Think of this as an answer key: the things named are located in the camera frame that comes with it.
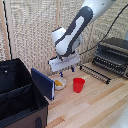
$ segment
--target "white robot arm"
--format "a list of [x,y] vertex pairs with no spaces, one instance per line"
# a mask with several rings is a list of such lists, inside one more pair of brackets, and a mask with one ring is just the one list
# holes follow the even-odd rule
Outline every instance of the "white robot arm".
[[[79,56],[75,52],[75,49],[82,42],[80,35],[81,32],[87,25],[105,13],[114,4],[115,1],[116,0],[85,0],[80,11],[67,30],[64,28],[59,28],[52,32],[52,42],[55,46],[56,53],[59,56],[57,57],[58,60],[57,58],[52,58],[49,61],[53,71],[60,70],[66,66],[70,66],[73,63],[78,63],[80,61]],[[61,63],[62,65],[60,65],[59,59],[62,57],[64,57],[64,60],[66,58],[68,61],[64,61]]]

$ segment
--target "electronic device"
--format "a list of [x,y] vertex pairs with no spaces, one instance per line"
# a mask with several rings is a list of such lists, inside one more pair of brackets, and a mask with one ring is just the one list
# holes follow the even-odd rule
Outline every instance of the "electronic device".
[[[98,45],[92,63],[128,78],[128,41],[114,37],[103,40]],[[95,70],[92,71],[90,67],[84,64],[81,65],[80,69],[107,84],[111,80],[109,76],[105,76]]]
[[51,58],[48,63],[53,72],[80,61],[75,49],[82,42],[81,32],[87,25],[104,14],[115,2],[116,0],[85,0],[67,30],[61,27],[52,32],[52,42],[57,57]]

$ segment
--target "black cable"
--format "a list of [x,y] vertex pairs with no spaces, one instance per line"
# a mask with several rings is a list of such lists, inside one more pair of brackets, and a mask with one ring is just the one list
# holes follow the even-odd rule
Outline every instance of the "black cable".
[[100,41],[97,43],[97,45],[95,45],[94,47],[92,47],[92,48],[86,50],[85,52],[80,53],[79,55],[82,55],[82,54],[84,54],[84,53],[86,53],[86,52],[88,52],[88,51],[94,49],[95,47],[97,47],[97,46],[106,38],[106,36],[107,36],[108,33],[110,32],[111,28],[113,27],[114,23],[116,22],[116,20],[117,20],[118,17],[120,16],[120,14],[124,11],[124,9],[127,8],[127,6],[128,6],[128,4],[127,4],[127,5],[120,11],[120,13],[117,15],[117,17],[116,17],[115,20],[113,21],[112,25],[110,26],[110,28],[109,28],[107,34],[102,38],[102,40],[100,40]]

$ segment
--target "black storage box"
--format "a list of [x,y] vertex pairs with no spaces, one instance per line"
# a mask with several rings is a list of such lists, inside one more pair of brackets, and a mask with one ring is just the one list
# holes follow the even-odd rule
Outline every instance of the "black storage box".
[[20,59],[0,62],[0,128],[45,128],[48,102]]

